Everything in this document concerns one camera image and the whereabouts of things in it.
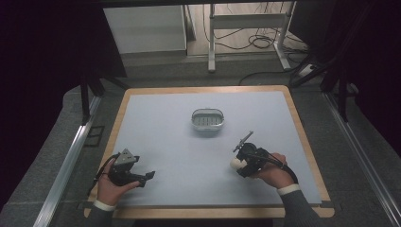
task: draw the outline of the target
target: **metal container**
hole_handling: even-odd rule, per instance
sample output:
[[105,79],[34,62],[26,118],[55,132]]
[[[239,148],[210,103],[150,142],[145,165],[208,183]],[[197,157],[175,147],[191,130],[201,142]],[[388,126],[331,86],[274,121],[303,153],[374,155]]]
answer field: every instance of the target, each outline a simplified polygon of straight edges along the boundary
[[218,109],[198,109],[192,113],[192,125],[197,131],[218,131],[223,123],[223,112]]

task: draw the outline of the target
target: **hand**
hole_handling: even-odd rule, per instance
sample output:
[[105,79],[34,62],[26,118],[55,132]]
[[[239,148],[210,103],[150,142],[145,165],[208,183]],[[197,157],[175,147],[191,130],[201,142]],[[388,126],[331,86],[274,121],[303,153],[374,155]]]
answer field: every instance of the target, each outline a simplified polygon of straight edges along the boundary
[[[283,164],[285,165],[287,164],[286,156],[279,153],[272,153],[270,157],[271,156],[274,156],[276,159],[280,160],[280,162],[282,162]],[[275,164],[271,163],[266,163],[265,166],[263,166],[259,171],[254,173],[252,177],[260,178],[268,185],[273,186],[277,189],[294,184],[294,181],[287,172],[285,172],[279,166],[276,166]]]
[[123,186],[117,186],[110,181],[109,173],[115,159],[112,159],[105,167],[104,173],[98,181],[97,200],[110,206],[116,206],[121,196],[127,191],[139,186],[139,182],[128,183]]

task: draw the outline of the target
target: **gray floor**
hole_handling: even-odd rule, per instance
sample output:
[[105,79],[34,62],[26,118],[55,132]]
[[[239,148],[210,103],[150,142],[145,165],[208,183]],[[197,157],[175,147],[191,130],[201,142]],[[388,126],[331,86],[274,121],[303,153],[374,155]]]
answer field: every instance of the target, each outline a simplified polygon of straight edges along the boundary
[[[131,87],[231,86],[244,76],[262,71],[281,71],[275,54],[219,56],[217,72],[207,72],[205,57],[168,59],[148,57],[124,58],[127,79]],[[323,175],[323,180],[336,209],[327,226],[392,226],[374,190],[345,140],[331,109],[319,90],[316,78],[293,89],[297,111]],[[124,91],[103,80],[106,94],[101,99],[93,124],[103,128],[97,138],[88,138],[81,150],[75,169],[62,195],[50,226],[82,226],[86,192],[100,164]],[[288,73],[260,74],[245,79],[241,85],[288,84]],[[64,97],[63,109],[53,131],[26,176],[4,206],[0,226],[32,226],[49,189],[57,176],[66,152],[74,140],[80,120],[80,93],[73,89]],[[361,114],[352,99],[348,99],[350,125],[371,158],[383,182],[397,201],[401,201],[401,160],[380,134]],[[282,226],[282,219],[274,226]],[[133,220],[117,219],[113,226],[132,226]]]

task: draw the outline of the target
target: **white cuff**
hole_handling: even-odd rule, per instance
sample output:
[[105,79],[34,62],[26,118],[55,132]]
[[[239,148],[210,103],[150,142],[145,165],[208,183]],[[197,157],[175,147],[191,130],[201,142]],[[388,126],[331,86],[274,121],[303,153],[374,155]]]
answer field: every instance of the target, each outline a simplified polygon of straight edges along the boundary
[[297,191],[297,190],[301,190],[301,187],[300,187],[299,184],[295,183],[295,184],[292,184],[292,185],[290,185],[290,186],[277,189],[277,193],[278,193],[280,196],[284,196],[284,195],[286,195],[286,194],[288,194],[288,193],[291,193],[291,192]]
[[104,211],[113,211],[113,210],[115,210],[115,206],[110,206],[110,205],[105,204],[105,203],[103,203],[101,201],[98,201],[98,200],[94,201],[94,206],[99,208],[99,209],[101,209],[101,210],[104,210]]

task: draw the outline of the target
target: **dark sleeve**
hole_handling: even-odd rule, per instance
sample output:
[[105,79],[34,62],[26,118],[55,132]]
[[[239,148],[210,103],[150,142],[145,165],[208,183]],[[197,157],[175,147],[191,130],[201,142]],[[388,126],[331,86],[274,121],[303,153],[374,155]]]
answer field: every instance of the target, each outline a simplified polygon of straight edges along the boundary
[[285,227],[321,227],[324,226],[321,218],[310,207],[301,190],[293,191],[281,196],[286,216]]
[[85,227],[111,227],[113,211],[104,211],[95,206],[92,207],[91,213],[85,220]]

